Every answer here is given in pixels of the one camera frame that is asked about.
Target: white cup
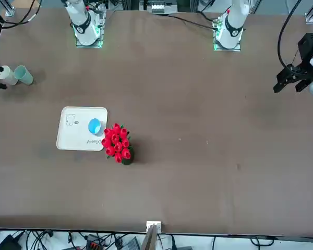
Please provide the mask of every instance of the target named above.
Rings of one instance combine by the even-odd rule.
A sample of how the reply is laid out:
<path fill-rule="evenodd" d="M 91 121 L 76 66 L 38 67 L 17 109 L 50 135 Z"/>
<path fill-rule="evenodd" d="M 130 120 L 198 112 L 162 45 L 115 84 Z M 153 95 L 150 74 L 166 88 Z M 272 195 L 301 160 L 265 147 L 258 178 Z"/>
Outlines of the white cup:
<path fill-rule="evenodd" d="M 8 66 L 2 66 L 4 71 L 0 72 L 0 79 L 9 85 L 15 85 L 17 79 L 14 77 L 14 72 Z"/>
<path fill-rule="evenodd" d="M 17 66 L 17 68 L 14 71 L 14 76 L 17 80 L 25 83 L 26 85 L 30 85 L 33 82 L 32 75 L 23 65 Z"/>

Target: flower bouquet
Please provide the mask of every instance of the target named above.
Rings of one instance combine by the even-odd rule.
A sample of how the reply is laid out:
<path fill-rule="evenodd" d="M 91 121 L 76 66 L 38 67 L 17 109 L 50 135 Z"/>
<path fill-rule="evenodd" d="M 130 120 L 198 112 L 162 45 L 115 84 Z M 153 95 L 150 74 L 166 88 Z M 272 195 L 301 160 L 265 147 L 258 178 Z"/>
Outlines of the flower bouquet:
<path fill-rule="evenodd" d="M 117 163 L 130 165 L 134 160 L 134 149 L 130 144 L 129 131 L 114 123 L 112 129 L 104 130 L 102 145 L 106 148 L 107 158 L 114 157 Z"/>

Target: red tulip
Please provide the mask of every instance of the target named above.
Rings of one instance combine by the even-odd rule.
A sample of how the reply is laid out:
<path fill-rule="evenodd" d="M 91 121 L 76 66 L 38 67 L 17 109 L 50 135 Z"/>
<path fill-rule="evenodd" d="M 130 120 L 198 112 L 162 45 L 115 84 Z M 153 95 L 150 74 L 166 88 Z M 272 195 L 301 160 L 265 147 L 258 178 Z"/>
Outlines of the red tulip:
<path fill-rule="evenodd" d="M 119 134 L 119 132 L 121 131 L 121 127 L 118 123 L 114 123 L 113 125 L 113 131 L 115 134 Z"/>
<path fill-rule="evenodd" d="M 115 148 L 113 146 L 110 146 L 106 149 L 105 153 L 109 156 L 114 156 L 115 154 Z"/>
<path fill-rule="evenodd" d="M 111 138 L 111 136 L 113 135 L 113 131 L 111 129 L 105 129 L 104 130 L 104 134 L 105 134 L 105 137 L 107 138 Z"/>
<path fill-rule="evenodd" d="M 120 153 L 116 153 L 115 154 L 115 161 L 117 162 L 117 163 L 121 163 L 122 162 L 122 155 L 120 154 Z"/>
<path fill-rule="evenodd" d="M 104 138 L 102 141 L 101 141 L 102 145 L 107 148 L 107 147 L 110 147 L 111 146 L 111 140 L 109 138 Z"/>
<path fill-rule="evenodd" d="M 120 152 L 122 150 L 122 147 L 123 147 L 122 144 L 120 142 L 117 142 L 115 144 L 115 151 Z"/>
<path fill-rule="evenodd" d="M 130 159 L 131 158 L 131 153 L 128 148 L 124 148 L 122 151 L 122 156 L 124 159 Z"/>
<path fill-rule="evenodd" d="M 123 147 L 129 147 L 130 146 L 130 142 L 129 142 L 128 138 L 122 139 L 122 146 Z"/>
<path fill-rule="evenodd" d="M 119 136 L 118 134 L 113 134 L 111 136 L 111 142 L 115 145 L 117 142 L 119 142 Z"/>
<path fill-rule="evenodd" d="M 127 129 L 126 128 L 122 128 L 121 131 L 119 132 L 119 137 L 124 139 L 127 136 Z"/>

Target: white tray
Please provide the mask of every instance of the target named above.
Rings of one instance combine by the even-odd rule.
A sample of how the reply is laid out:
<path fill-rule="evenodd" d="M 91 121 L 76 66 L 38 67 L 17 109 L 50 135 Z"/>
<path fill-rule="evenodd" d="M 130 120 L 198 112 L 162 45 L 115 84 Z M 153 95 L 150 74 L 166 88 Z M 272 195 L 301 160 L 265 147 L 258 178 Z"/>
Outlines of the white tray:
<path fill-rule="evenodd" d="M 65 107 L 62 110 L 57 135 L 57 148 L 64 150 L 101 151 L 108 111 L 97 107 Z M 91 119 L 101 121 L 101 132 L 94 135 L 88 130 Z"/>

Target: teal cup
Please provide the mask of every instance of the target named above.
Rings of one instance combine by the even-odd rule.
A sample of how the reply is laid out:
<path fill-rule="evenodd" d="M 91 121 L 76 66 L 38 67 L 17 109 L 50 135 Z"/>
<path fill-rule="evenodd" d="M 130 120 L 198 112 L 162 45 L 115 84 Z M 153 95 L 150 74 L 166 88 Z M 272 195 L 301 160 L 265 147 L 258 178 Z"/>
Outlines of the teal cup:
<path fill-rule="evenodd" d="M 23 65 L 17 66 L 17 68 L 14 71 L 14 77 L 17 80 L 25 83 L 26 85 L 30 85 L 33 82 L 32 75 L 27 70 L 27 68 Z"/>

